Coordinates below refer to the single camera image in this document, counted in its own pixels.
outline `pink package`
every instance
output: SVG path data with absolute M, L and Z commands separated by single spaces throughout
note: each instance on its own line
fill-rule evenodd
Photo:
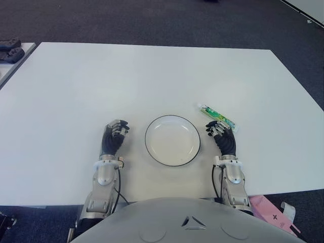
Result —
M 256 218 L 262 219 L 295 236 L 296 234 L 291 230 L 291 226 L 300 233 L 300 230 L 265 196 L 250 196 L 249 199 Z

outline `plate rim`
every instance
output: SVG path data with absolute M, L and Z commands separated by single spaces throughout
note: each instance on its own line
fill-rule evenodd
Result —
M 190 124 L 195 128 L 195 130 L 196 130 L 196 132 L 197 132 L 197 134 L 198 134 L 198 138 L 199 138 L 199 147 L 198 147 L 197 153 L 194 155 L 194 157 L 193 157 L 191 160 L 189 160 L 188 162 L 186 162 L 186 163 L 184 163 L 184 164 L 181 164 L 181 165 L 178 165 L 178 166 L 171 166 L 171 165 L 163 164 L 162 162 L 160 162 L 160 161 L 158 161 L 157 159 L 155 159 L 154 156 L 152 156 L 152 154 L 150 153 L 150 151 L 149 151 L 148 148 L 147 148 L 147 145 L 146 145 L 146 134 L 147 134 L 147 130 L 148 130 L 148 128 L 151 126 L 151 124 L 152 124 L 153 122 L 155 122 L 157 119 L 160 119 L 160 118 L 162 118 L 162 117 L 164 117 L 164 116 L 176 116 L 176 117 L 179 117 L 179 118 L 182 118 L 182 119 L 186 120 L 187 122 L 189 122 L 189 123 L 190 123 Z M 184 165 L 190 163 L 191 161 L 193 161 L 194 158 L 196 158 L 197 154 L 198 154 L 199 151 L 200 151 L 200 146 L 201 146 L 200 134 L 199 134 L 199 132 L 198 132 L 196 126 L 195 126 L 194 124 L 192 124 L 191 121 L 189 121 L 188 119 L 186 119 L 186 118 L 184 118 L 184 117 L 182 117 L 182 116 L 179 116 L 179 115 L 162 115 L 162 116 L 159 116 L 158 118 L 154 119 L 154 120 L 153 120 L 153 121 L 152 121 L 152 122 L 147 126 L 147 128 L 146 128 L 145 135 L 144 135 L 144 143 L 145 143 L 146 151 L 147 151 L 148 154 L 151 156 L 151 158 L 153 158 L 153 159 L 154 159 L 155 161 L 157 161 L 158 163 L 160 163 L 160 164 L 162 164 L 162 165 L 164 165 L 164 166 L 169 166 L 169 167 L 179 167 L 179 166 L 184 166 Z

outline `black cable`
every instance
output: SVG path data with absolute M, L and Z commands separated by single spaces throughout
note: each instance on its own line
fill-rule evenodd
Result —
M 129 205 L 130 203 L 126 200 L 126 198 L 120 193 L 120 196 L 124 199 L 124 201 Z
M 222 168 L 222 179 L 221 179 L 221 197 L 220 197 L 220 201 L 221 203 L 223 203 L 223 195 L 222 195 L 222 190 L 223 190 L 223 175 L 224 175 L 224 167 Z
M 212 183 L 213 183 L 213 187 L 214 187 L 214 191 L 216 193 L 216 196 L 217 196 L 217 198 L 219 198 L 219 195 L 218 195 L 218 192 L 217 192 L 216 186 L 215 186 L 215 181 L 214 181 L 214 170 L 215 170 L 215 167 L 216 167 L 216 165 L 213 165 L 213 169 L 212 169 Z
M 116 198 L 115 205 L 113 206 L 113 209 L 111 211 L 112 214 L 115 212 L 115 209 L 117 207 L 117 203 L 118 203 L 118 200 L 119 200 L 119 196 L 120 196 L 120 171 L 118 169 L 118 194 L 117 194 L 117 198 Z

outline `robotic arm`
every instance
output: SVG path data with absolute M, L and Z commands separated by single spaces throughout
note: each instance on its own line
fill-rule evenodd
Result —
M 208 135 L 213 137 L 221 150 L 222 156 L 215 157 L 212 170 L 214 190 L 214 169 L 221 169 L 219 182 L 221 185 L 220 203 L 253 215 L 248 195 L 245 191 L 245 177 L 241 171 L 241 162 L 236 157 L 236 143 L 231 127 L 222 120 L 212 121 L 206 125 Z
M 95 163 L 96 172 L 92 179 L 93 189 L 89 193 L 77 220 L 75 237 L 115 211 L 119 194 L 114 204 L 113 191 L 117 181 L 117 174 L 118 191 L 120 191 L 119 170 L 124 167 L 123 158 L 116 157 L 115 154 L 122 145 L 125 135 L 129 130 L 127 124 L 124 120 L 114 120 L 105 128 L 99 160 Z

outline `gray carpet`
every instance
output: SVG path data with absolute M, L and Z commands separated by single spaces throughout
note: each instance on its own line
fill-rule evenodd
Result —
M 0 38 L 24 42 L 270 49 L 324 108 L 324 31 L 279 0 L 1 0 L 0 16 Z M 323 242 L 323 190 L 268 198 L 294 205 L 308 242 Z M 0 210 L 20 218 L 4 242 L 64 242 L 76 214 L 74 207 Z

